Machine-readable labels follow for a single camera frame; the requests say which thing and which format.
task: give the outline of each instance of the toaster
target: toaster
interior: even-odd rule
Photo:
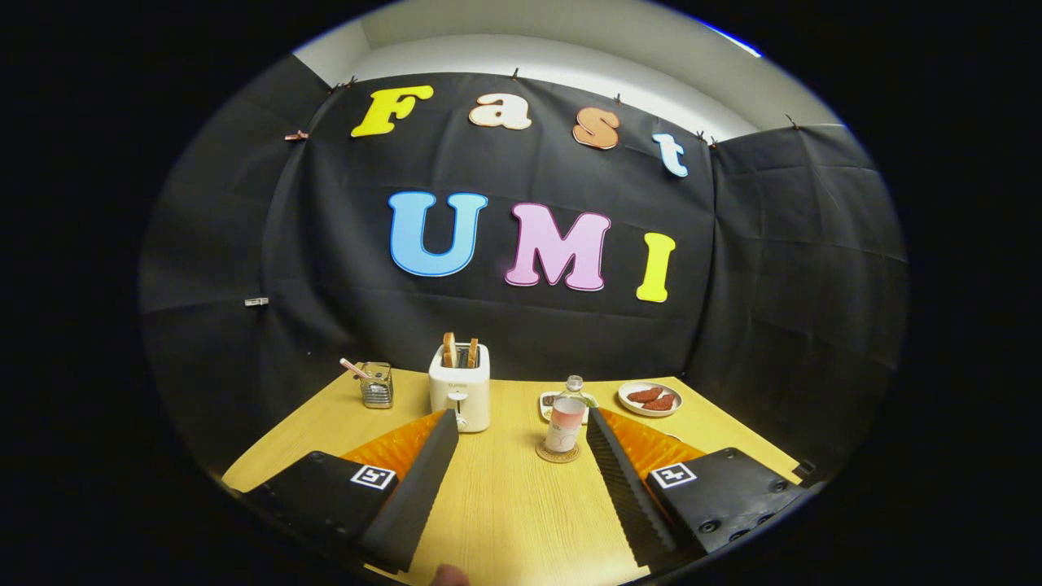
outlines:
[[[461,363],[466,364],[470,344],[456,344]],[[477,345],[477,361],[474,368],[446,368],[442,362],[445,345],[438,346],[430,360],[430,411],[444,409],[456,412],[456,429],[461,433],[473,434],[489,428],[492,408],[489,397],[489,370],[492,360],[489,348]]]

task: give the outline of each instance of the yellow letter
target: yellow letter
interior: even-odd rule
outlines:
[[[644,271],[644,284],[637,288],[637,298],[661,303],[666,300],[666,269],[669,268],[669,253],[676,248],[673,239],[649,231],[644,235],[648,245],[648,265]]]
[[[435,89],[430,86],[415,86],[413,88],[392,88],[390,90],[378,90],[370,96],[373,103],[366,113],[366,118],[351,130],[352,137],[368,137],[370,135],[387,135],[394,130],[391,122],[391,115],[394,114],[396,120],[401,120],[413,112],[416,105],[416,98],[425,100],[435,95]]]

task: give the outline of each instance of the blue letter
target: blue letter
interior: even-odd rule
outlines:
[[[676,144],[672,135],[651,135],[654,142],[659,143],[662,149],[662,162],[666,168],[677,177],[687,177],[688,168],[680,165],[680,156],[684,154],[684,147]]]
[[[463,270],[474,257],[477,213],[489,204],[489,198],[476,193],[449,196],[449,205],[456,211],[456,221],[452,247],[443,254],[431,254],[423,247],[423,223],[427,210],[436,201],[433,195],[422,191],[403,191],[388,200],[394,207],[391,258],[405,272],[420,276],[446,276]]]

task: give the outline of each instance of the plate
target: plate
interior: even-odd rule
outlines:
[[[626,398],[626,395],[639,391],[645,391],[652,387],[662,387],[663,392],[670,393],[676,396],[676,398],[673,399],[673,409],[670,409],[669,411],[653,411],[651,409],[644,409],[644,406],[642,406],[641,404]],[[680,396],[680,393],[676,392],[670,387],[667,387],[666,385],[663,385],[662,383],[651,383],[649,381],[632,381],[630,383],[625,383],[621,387],[619,387],[618,395],[619,395],[619,402],[621,402],[623,407],[625,407],[629,411],[632,411],[634,413],[637,413],[638,415],[645,415],[647,417],[668,417],[669,415],[672,415],[677,411],[679,411],[680,407],[684,406],[684,397]]]
[[[550,422],[550,412],[553,411],[553,408],[543,405],[543,397],[549,397],[560,394],[561,391],[550,391],[548,393],[543,393],[539,395],[539,414],[543,417],[543,420],[546,421],[547,423]],[[597,397],[591,395],[590,393],[579,393],[579,394],[581,394],[585,398],[592,400],[594,407],[600,407],[600,404],[597,402]],[[590,419],[590,408],[588,407],[586,408],[585,411],[582,411],[582,424],[586,425],[589,419]]]

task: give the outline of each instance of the red meat slice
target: red meat slice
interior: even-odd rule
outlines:
[[[650,409],[651,411],[669,411],[670,409],[673,409],[674,398],[676,398],[676,395],[666,393],[662,395],[662,398],[645,402],[644,409]]]
[[[663,391],[662,387],[651,387],[650,389],[644,391],[629,393],[628,395],[626,395],[626,398],[628,398],[634,402],[648,402],[649,400],[654,400],[659,398],[659,395],[662,394],[662,391]]]

